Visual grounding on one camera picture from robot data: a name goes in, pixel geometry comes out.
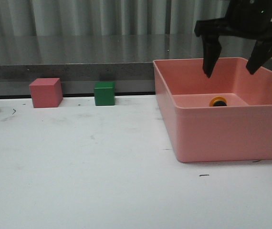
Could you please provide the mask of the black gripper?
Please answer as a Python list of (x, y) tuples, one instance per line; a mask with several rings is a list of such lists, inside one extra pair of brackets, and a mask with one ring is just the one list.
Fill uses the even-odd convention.
[(257, 40), (246, 64), (255, 74), (272, 58), (272, 0), (231, 0), (223, 18), (197, 21), (194, 32), (202, 36), (202, 69), (208, 78), (220, 57), (219, 36)]

